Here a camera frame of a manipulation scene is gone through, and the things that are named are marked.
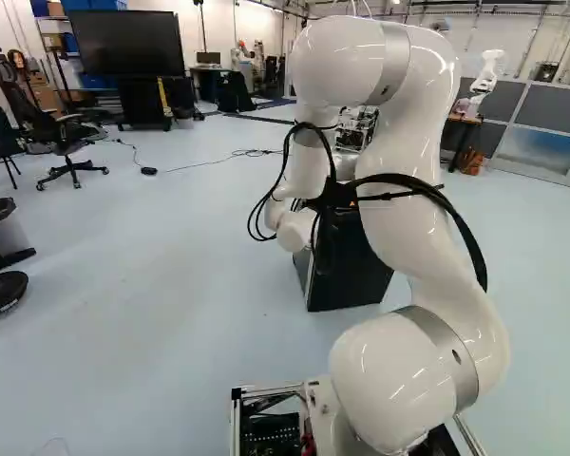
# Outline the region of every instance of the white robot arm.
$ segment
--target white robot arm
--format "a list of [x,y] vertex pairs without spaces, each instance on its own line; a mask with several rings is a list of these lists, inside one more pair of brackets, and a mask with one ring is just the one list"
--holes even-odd
[[[460,79],[458,59],[443,36],[332,16],[302,31],[290,62],[299,123],[328,127],[339,106],[380,106],[373,140],[356,165],[358,180],[398,173],[441,184],[441,133]],[[284,199],[319,197],[329,175],[319,136],[297,131],[288,179],[266,201],[265,222],[286,250],[309,244],[314,214],[293,213]],[[357,196],[406,190],[366,183]],[[415,195],[360,200],[359,212],[372,250],[408,276],[412,302],[340,336],[330,355],[332,385],[363,441],[382,454],[405,454],[501,379],[508,338],[441,207]]]
[[465,106],[465,117],[476,118],[482,101],[487,95],[494,91],[494,87],[496,87],[496,83],[498,82],[496,63],[504,56],[505,52],[501,49],[489,49],[482,52],[484,67],[470,87],[470,91],[474,95],[470,99],[463,98],[457,102],[457,105]]

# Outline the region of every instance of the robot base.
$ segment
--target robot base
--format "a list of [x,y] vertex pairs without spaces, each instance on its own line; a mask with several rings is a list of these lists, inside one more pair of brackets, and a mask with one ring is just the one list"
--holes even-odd
[[[279,417],[283,428],[273,428],[266,433],[266,423],[254,416]],[[292,420],[298,420],[297,426]],[[485,456],[481,445],[470,432],[462,417],[454,421],[461,431],[471,454]],[[280,388],[259,389],[242,387],[232,390],[230,409],[230,455],[250,456],[257,448],[250,447],[250,436],[270,454],[290,454],[292,432],[299,432],[299,441],[312,436],[315,452],[308,449],[296,453],[316,456],[383,456],[361,441],[349,426],[341,411],[332,388],[329,375],[322,375],[304,383]],[[408,456],[460,456],[445,425],[428,433]]]

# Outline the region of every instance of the seat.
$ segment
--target seat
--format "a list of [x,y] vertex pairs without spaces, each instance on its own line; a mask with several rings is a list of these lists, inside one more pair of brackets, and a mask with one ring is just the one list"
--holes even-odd
[[105,135],[101,128],[83,123],[88,113],[68,114],[55,119],[32,103],[16,80],[3,78],[0,86],[9,100],[13,115],[26,128],[25,134],[38,143],[54,143],[53,154],[62,156],[66,160],[64,166],[50,168],[48,176],[38,180],[36,189],[45,190],[47,182],[55,181],[64,174],[71,175],[74,188],[81,188],[76,171],[109,173],[108,168],[94,166],[91,160],[73,162],[69,157],[86,145],[93,144],[102,134]]

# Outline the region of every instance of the metal frame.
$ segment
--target metal frame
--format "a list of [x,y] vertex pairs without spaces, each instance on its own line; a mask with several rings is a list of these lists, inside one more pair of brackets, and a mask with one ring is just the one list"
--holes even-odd
[[528,130],[541,131],[541,132],[545,132],[545,133],[552,133],[552,134],[556,134],[556,135],[565,136],[565,137],[570,138],[570,133],[567,133],[564,131],[552,130],[549,128],[542,128],[539,126],[526,125],[523,123],[516,123],[515,122],[518,114],[520,113],[520,110],[522,109],[523,103],[525,102],[525,98],[527,97],[527,94],[528,94],[531,86],[550,86],[550,87],[555,87],[555,88],[559,88],[559,89],[563,89],[563,90],[570,90],[570,85],[542,83],[542,82],[538,82],[538,81],[526,81],[525,82],[525,88],[523,89],[522,95],[520,96],[520,99],[518,100],[517,105],[515,106],[515,109],[513,110],[513,113],[511,114],[511,117],[508,120],[508,122],[493,121],[493,120],[489,120],[489,119],[484,120],[487,124],[506,125],[506,130],[504,131],[503,135],[501,136],[501,139],[500,139],[496,149],[494,150],[494,154],[492,155],[492,158],[490,159],[488,166],[490,168],[500,169],[502,171],[508,171],[508,172],[512,172],[515,174],[521,174],[524,176],[528,176],[530,178],[540,179],[543,181],[550,181],[553,183],[566,185],[566,186],[570,187],[570,168],[566,171],[565,175],[559,175],[553,171],[549,171],[547,169],[542,169],[538,166],[533,166],[531,164],[519,163],[516,161],[510,161],[510,160],[507,160],[505,158],[500,157],[502,150],[503,150],[503,143],[504,143],[505,135],[507,134],[507,132],[509,131],[509,128],[511,128],[511,127],[513,127],[513,128],[524,128],[524,129],[528,129]]
[[[241,456],[240,454],[240,412],[245,399],[257,399],[270,397],[280,394],[297,394],[300,398],[304,398],[308,404],[307,389],[316,388],[318,383],[315,379],[304,383],[294,383],[276,388],[258,388],[253,386],[240,387],[232,390],[230,401],[230,456]],[[454,423],[465,440],[468,449],[473,456],[487,456],[483,446],[473,434],[470,427],[466,423],[462,414],[457,413],[453,416]]]

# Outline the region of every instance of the television screen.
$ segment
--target television screen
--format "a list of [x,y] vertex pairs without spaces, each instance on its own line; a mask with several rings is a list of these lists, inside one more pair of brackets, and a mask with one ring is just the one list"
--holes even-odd
[[169,11],[68,13],[85,72],[109,76],[182,76],[177,17]]

